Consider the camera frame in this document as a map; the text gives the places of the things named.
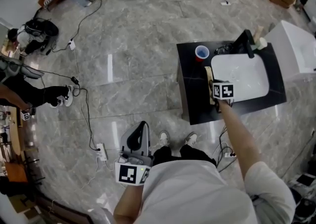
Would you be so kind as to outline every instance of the shoe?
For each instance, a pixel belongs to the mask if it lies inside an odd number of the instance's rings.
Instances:
[[[169,134],[167,131],[162,131],[160,133],[159,138],[160,138],[160,144],[162,147],[169,146]]]
[[[74,96],[73,96],[74,86],[69,85],[66,87],[69,89],[69,91],[68,91],[67,96],[65,96],[65,106],[69,107],[69,106],[71,106],[71,104],[73,103],[73,100],[74,100]]]
[[[57,98],[57,101],[58,101],[58,104],[56,106],[53,106],[52,104],[49,104],[49,106],[53,109],[57,108],[58,106],[63,106],[64,105],[64,100],[63,99],[60,99],[60,98]]]
[[[190,147],[192,147],[195,142],[197,141],[197,133],[192,132],[190,133],[187,137],[186,137],[186,145],[189,145]]]

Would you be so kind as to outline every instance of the black faucet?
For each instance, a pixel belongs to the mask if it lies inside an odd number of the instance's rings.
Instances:
[[[230,53],[239,53],[241,46],[246,52],[250,59],[254,58],[255,55],[251,49],[251,45],[254,45],[255,41],[253,40],[252,34],[249,30],[244,30],[243,33],[236,39],[232,45],[232,50]]]

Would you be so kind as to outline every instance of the sink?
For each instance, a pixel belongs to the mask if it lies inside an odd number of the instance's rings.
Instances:
[[[266,96],[269,81],[263,60],[257,54],[216,55],[211,60],[214,79],[234,83],[234,102]]]
[[[273,46],[284,81],[315,73],[316,40],[312,34],[282,20],[265,39]]]

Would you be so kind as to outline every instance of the black bag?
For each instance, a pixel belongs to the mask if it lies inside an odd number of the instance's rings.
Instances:
[[[58,35],[58,28],[52,22],[41,19],[41,18],[33,18],[30,21],[26,22],[24,25],[24,30],[34,36],[38,37],[42,34],[53,37]]]

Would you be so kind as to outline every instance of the hand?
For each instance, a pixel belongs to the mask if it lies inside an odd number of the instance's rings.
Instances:
[[[26,110],[28,110],[28,109],[30,109],[31,108],[31,105],[29,104],[29,103],[24,103],[24,104],[22,104],[22,106],[21,107],[19,107],[22,111],[26,111]]]

